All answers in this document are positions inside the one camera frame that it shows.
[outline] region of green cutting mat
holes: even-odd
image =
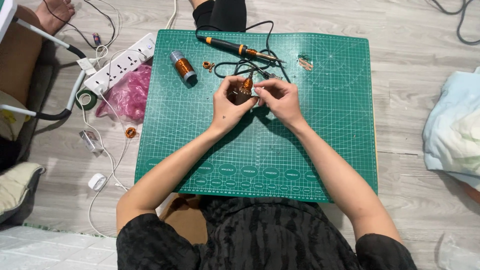
[[[265,47],[266,34],[212,32],[208,36],[253,49]],[[368,40],[312,33],[272,34],[270,48],[288,62],[286,71],[299,88],[307,122],[377,192]],[[168,55],[177,49],[198,74],[193,87],[183,82],[170,62]],[[202,62],[237,60],[235,55],[199,42],[193,31],[158,32],[135,182],[209,126],[212,95],[222,79],[204,69]],[[303,60],[311,64],[311,71],[300,66]],[[233,67],[222,66],[217,71],[230,74]],[[282,74],[278,68],[268,71]],[[254,77],[254,82],[260,80],[259,75]],[[299,141],[265,107],[248,113],[175,191],[332,201]]]

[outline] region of black top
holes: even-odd
[[[191,245],[154,214],[117,238],[119,270],[416,270],[408,250],[379,234],[352,251],[317,204],[285,198],[202,197],[208,241]]]

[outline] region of wooden floor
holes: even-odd
[[[40,0],[20,0],[35,7]],[[71,23],[90,36],[99,32],[104,39],[111,33],[104,17],[88,4],[73,0],[77,14]],[[115,15],[106,5],[93,1],[101,10]],[[173,11],[171,0],[111,0],[121,11],[123,28],[111,47],[125,49],[146,33],[156,35]],[[458,1],[446,1],[445,8],[456,10]],[[425,169],[421,133],[440,87],[454,71],[473,71],[480,65],[480,45],[467,46],[455,35],[459,16],[440,13],[424,0],[247,0],[248,23],[273,20],[274,32],[315,32],[370,41],[373,99],[376,115],[379,162],[379,197],[397,225],[405,245],[419,269],[438,269],[436,254],[444,232],[480,239],[480,208],[442,173]],[[465,38],[479,39],[480,1],[467,12],[462,30]],[[179,0],[175,29],[194,29],[192,7]],[[74,44],[90,57],[92,50],[80,36],[65,27],[57,36]],[[266,32],[266,28],[255,31]],[[59,112],[66,104],[78,74],[74,56],[58,51],[63,64],[44,112]],[[123,134],[119,123],[97,119],[88,113],[114,156],[121,152]],[[40,121],[33,140],[30,160],[47,167],[36,193],[33,213],[27,222],[83,233],[94,233],[87,210],[95,193],[87,186],[97,172],[110,173],[107,157],[89,153],[78,133],[86,128],[81,111],[74,107],[64,123]],[[131,141],[127,155],[117,169],[124,184],[133,184],[139,139]],[[105,234],[115,233],[115,205],[123,191],[110,185],[93,205],[92,219]],[[354,243],[352,227],[335,205],[325,211],[341,232]]]

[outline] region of dark cable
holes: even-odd
[[[462,35],[460,34],[460,28],[462,27],[462,24],[463,24],[463,20],[465,19],[465,12],[467,11],[467,6],[472,3],[473,0],[462,0],[462,7],[458,10],[458,11],[455,11],[455,12],[449,12],[447,10],[445,10],[442,5],[440,5],[440,3],[437,1],[437,0],[432,0],[432,2],[437,5],[437,7],[440,9],[441,12],[447,14],[447,15],[457,15],[460,13],[460,22],[458,23],[458,26],[456,28],[456,36],[458,37],[458,39],[464,43],[464,44],[467,44],[467,45],[477,45],[477,44],[480,44],[480,39],[479,40],[476,40],[476,41],[468,41],[468,40],[465,40],[463,39]]]
[[[270,35],[272,34],[272,30],[273,30],[273,26],[274,26],[273,21],[260,22],[260,23],[254,24],[254,25],[252,25],[252,26],[249,26],[249,27],[247,27],[247,28],[245,28],[245,29],[243,29],[243,30],[241,30],[241,31],[238,31],[238,32],[245,32],[245,31],[247,31],[247,30],[250,30],[250,29],[252,29],[252,28],[254,28],[254,27],[257,27],[257,26],[263,25],[263,24],[272,24],[272,27],[270,28],[270,31],[268,31],[268,35],[267,35],[267,38],[266,38],[266,40],[265,40],[265,47],[266,47],[266,49],[263,49],[263,50],[261,50],[261,51],[259,51],[259,52],[261,52],[261,53],[267,52],[268,55],[273,55],[273,56],[275,56],[275,57],[278,59],[278,57],[276,56],[276,54],[275,54],[272,50],[270,50],[270,45],[268,44],[268,40],[270,39]],[[202,26],[199,26],[199,27],[195,30],[195,36],[196,36],[196,37],[198,37],[198,31],[199,31],[199,29],[202,28],[202,27],[212,27],[212,28],[217,29],[218,31],[223,32],[222,29],[220,29],[220,28],[218,28],[218,27],[216,27],[216,26],[212,26],[212,25],[202,25]],[[226,75],[220,75],[220,74],[218,74],[218,73],[216,72],[216,68],[217,68],[218,66],[221,66],[221,65],[235,65],[235,69],[234,69],[234,72],[233,72],[232,75],[239,75],[239,74],[243,74],[243,73],[249,73],[249,72],[251,72],[252,70],[256,70],[256,71],[260,72],[264,78],[268,78],[268,76],[269,76],[270,74],[267,73],[267,72],[265,71],[265,69],[267,69],[268,67],[270,67],[270,65],[271,65],[272,63],[275,63],[275,62],[276,62],[276,64],[278,64],[278,66],[280,67],[280,69],[281,69],[281,71],[282,71],[282,73],[283,73],[283,76],[285,77],[285,79],[287,80],[287,82],[291,83],[290,78],[288,77],[287,72],[285,71],[285,68],[284,68],[283,65],[282,65],[282,62],[278,62],[278,61],[268,61],[268,64],[267,64],[266,66],[263,66],[263,67],[259,67],[258,65],[256,65],[255,63],[253,63],[253,62],[252,62],[251,60],[249,60],[249,59],[240,59],[238,62],[220,62],[220,63],[218,63],[218,64],[215,65],[215,67],[214,67],[214,73],[215,73],[216,76],[218,76],[218,77],[220,77],[220,78],[225,78]],[[252,68],[239,71],[240,67],[242,67],[243,65],[246,65],[247,63],[248,63],[248,65],[250,65]]]
[[[116,33],[115,25],[113,24],[112,19],[111,19],[108,15],[106,15],[105,13],[101,12],[101,11],[100,11],[96,6],[94,6],[92,3],[88,2],[88,0],[84,0],[84,1],[87,2],[87,3],[89,3],[90,5],[92,5],[98,12],[100,12],[102,15],[104,15],[104,16],[110,21],[110,23],[112,24],[112,27],[113,27],[113,34],[112,34],[112,38],[110,39],[110,41],[109,41],[108,43],[112,42],[112,41],[113,41],[113,38],[114,38],[114,36],[115,36],[115,33]],[[59,19],[59,20],[62,21],[63,23],[65,23],[65,24],[70,25],[71,27],[73,27],[73,28],[75,29],[75,31],[77,31],[77,32],[80,34],[80,36],[85,40],[85,42],[88,44],[88,46],[90,46],[92,49],[95,49],[95,50],[98,48],[98,47],[92,46],[92,44],[90,44],[90,42],[88,41],[88,39],[83,35],[83,33],[82,33],[80,30],[78,30],[77,27],[75,27],[74,25],[70,24],[69,22],[66,22],[66,21],[60,19],[57,15],[53,14],[53,12],[50,10],[50,8],[48,7],[48,4],[47,4],[47,2],[46,2],[45,0],[43,0],[43,2],[45,3],[45,6],[47,7],[47,10],[48,10],[48,12],[50,12],[50,14],[52,14],[55,18]]]

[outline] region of forearm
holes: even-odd
[[[332,199],[352,222],[357,239],[365,233],[382,233],[399,240],[395,225],[368,183],[306,122],[289,128],[307,151]],[[378,227],[372,222],[379,222]]]
[[[175,189],[192,166],[220,138],[220,133],[206,130],[147,172],[122,196],[119,206],[141,210],[157,208]]]

